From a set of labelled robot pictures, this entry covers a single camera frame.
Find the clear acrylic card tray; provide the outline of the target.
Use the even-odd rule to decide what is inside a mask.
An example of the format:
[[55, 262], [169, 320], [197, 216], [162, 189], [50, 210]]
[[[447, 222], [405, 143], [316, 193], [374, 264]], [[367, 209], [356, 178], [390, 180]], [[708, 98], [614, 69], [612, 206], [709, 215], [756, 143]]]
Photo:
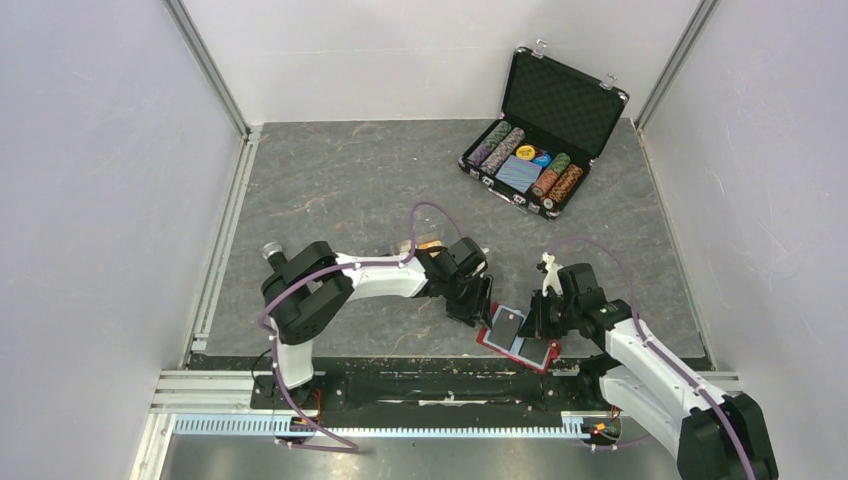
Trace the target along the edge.
[[442, 247], [444, 242], [437, 237], [419, 238], [415, 242], [409, 239], [389, 243], [379, 249], [381, 256], [406, 256], [411, 250], [426, 250], [435, 247]]

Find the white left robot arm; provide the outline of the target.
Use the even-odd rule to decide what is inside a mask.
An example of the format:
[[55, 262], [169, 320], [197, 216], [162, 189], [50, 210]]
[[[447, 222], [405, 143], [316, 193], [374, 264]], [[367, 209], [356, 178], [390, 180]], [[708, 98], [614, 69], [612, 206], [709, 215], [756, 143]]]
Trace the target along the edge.
[[258, 322], [271, 343], [275, 392], [290, 407], [312, 399], [314, 341], [352, 301], [441, 297], [447, 317], [471, 327], [492, 323], [493, 278], [484, 250], [469, 237], [375, 257], [338, 253], [325, 241], [293, 258], [277, 242], [261, 253], [272, 273], [261, 285], [265, 307]]

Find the single black VIP card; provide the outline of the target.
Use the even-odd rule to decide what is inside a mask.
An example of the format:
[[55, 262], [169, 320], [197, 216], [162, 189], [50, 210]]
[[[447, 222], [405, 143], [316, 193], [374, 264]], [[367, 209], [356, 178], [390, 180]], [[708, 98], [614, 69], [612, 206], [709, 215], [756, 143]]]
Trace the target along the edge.
[[493, 317], [488, 342], [502, 350], [510, 350], [524, 321], [525, 316], [520, 312], [500, 308]]

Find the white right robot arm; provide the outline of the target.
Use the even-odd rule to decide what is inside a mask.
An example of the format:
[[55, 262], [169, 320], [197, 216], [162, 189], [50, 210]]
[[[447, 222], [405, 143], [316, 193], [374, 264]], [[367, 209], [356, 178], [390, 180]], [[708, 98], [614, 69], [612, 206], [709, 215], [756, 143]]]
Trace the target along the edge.
[[763, 411], [732, 395], [662, 344], [621, 299], [607, 299], [588, 263], [559, 264], [544, 254], [531, 297], [529, 334], [558, 340], [570, 331], [599, 354], [579, 366], [577, 392], [591, 408], [607, 404], [632, 417], [669, 452], [683, 479], [776, 479]]

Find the red leather card holder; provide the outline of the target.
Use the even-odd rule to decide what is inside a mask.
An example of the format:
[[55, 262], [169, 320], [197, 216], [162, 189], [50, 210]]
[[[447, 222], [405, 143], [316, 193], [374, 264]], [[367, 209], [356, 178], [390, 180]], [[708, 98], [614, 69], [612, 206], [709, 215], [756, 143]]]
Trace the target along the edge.
[[[510, 307], [506, 307], [506, 306], [503, 306], [503, 305], [500, 305], [500, 304], [497, 304], [497, 303], [494, 303], [494, 304], [492, 305], [492, 320], [493, 320], [493, 317], [495, 316], [496, 312], [497, 312], [500, 308], [513, 310], [513, 311], [520, 312], [521, 314], [523, 314], [523, 313], [522, 313], [521, 311], [519, 311], [519, 310], [516, 310], [516, 309], [510, 308]], [[490, 326], [483, 325], [483, 326], [481, 327], [481, 329], [479, 330], [478, 335], [477, 335], [477, 337], [476, 337], [476, 342], [477, 342], [479, 345], [481, 345], [481, 346], [483, 346], [483, 347], [485, 347], [485, 348], [487, 348], [487, 349], [489, 349], [489, 350], [493, 351], [494, 353], [496, 353], [496, 354], [498, 354], [498, 355], [504, 356], [504, 357], [506, 357], [507, 359], [509, 359], [509, 360], [511, 360], [511, 361], [513, 361], [513, 362], [516, 362], [516, 363], [518, 363], [519, 365], [522, 365], [522, 366], [524, 366], [524, 367], [526, 367], [526, 368], [528, 368], [528, 369], [530, 369], [530, 370], [532, 370], [532, 371], [534, 371], [534, 372], [540, 373], [540, 374], [545, 374], [545, 373], [547, 373], [547, 372], [549, 371], [549, 369], [550, 369], [550, 367], [551, 367], [551, 364], [552, 364], [552, 363], [553, 363], [553, 361], [554, 361], [554, 360], [555, 360], [555, 359], [559, 356], [559, 353], [560, 353], [560, 351], [561, 351], [561, 345], [560, 345], [560, 342], [559, 342], [558, 340], [546, 340], [546, 341], [549, 341], [549, 342], [550, 342], [550, 344], [551, 344], [551, 354], [550, 354], [550, 358], [549, 358], [549, 360], [548, 360], [548, 364], [547, 364], [547, 366], [546, 366], [546, 368], [545, 368], [545, 369], [542, 369], [542, 370], [540, 370], [540, 369], [536, 369], [536, 368], [533, 368], [532, 366], [530, 366], [530, 365], [528, 365], [528, 364], [523, 363], [523, 362], [522, 362], [522, 361], [518, 358], [518, 350], [519, 350], [519, 347], [520, 347], [520, 346], [521, 346], [521, 344], [522, 344], [522, 338], [529, 338], [529, 339], [533, 339], [533, 338], [530, 338], [530, 337], [522, 337], [522, 336], [520, 336], [520, 335], [519, 335], [519, 332], [518, 332], [518, 336], [517, 336], [517, 338], [516, 338], [515, 342], [513, 343], [512, 348], [511, 348], [510, 350], [506, 351], [506, 350], [502, 350], [502, 349], [500, 349], [500, 348], [497, 348], [497, 347], [495, 347], [494, 345], [491, 345], [491, 344], [488, 342], [488, 335], [489, 335], [489, 331], [490, 331], [491, 329], [492, 329], [492, 324], [491, 324]]]

